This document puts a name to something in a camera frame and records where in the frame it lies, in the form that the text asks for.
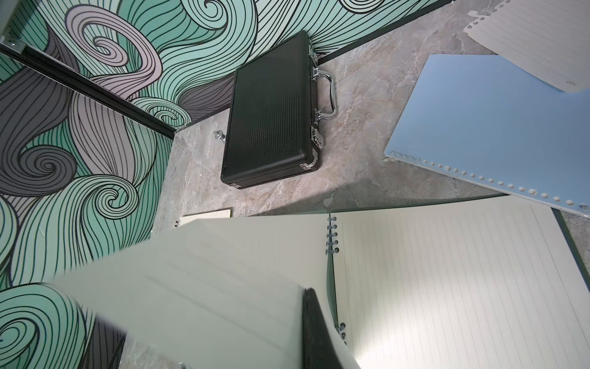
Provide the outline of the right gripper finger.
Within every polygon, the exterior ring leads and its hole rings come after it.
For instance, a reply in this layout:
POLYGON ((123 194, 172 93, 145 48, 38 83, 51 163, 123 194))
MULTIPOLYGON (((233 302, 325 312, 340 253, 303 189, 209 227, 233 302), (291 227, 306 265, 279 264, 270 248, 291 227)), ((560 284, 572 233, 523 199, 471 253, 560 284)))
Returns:
POLYGON ((303 294, 302 354, 304 369, 341 369, 315 290, 303 294))

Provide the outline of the torn lined paper page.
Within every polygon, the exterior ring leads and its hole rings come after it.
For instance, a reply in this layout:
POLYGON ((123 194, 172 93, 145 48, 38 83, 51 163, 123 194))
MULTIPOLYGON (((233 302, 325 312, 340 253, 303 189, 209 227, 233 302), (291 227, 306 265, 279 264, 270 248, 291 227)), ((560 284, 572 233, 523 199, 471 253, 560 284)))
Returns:
POLYGON ((503 1, 464 32, 488 50, 568 93, 589 89, 589 2, 503 1))

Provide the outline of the dark green spiral notebook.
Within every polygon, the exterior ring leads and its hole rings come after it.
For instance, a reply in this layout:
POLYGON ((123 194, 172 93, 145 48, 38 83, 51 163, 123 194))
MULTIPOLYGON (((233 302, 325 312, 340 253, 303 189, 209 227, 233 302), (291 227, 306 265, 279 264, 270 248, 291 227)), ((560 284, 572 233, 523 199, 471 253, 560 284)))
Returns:
POLYGON ((589 276, 558 211, 501 196, 325 215, 355 368, 589 366, 589 276))

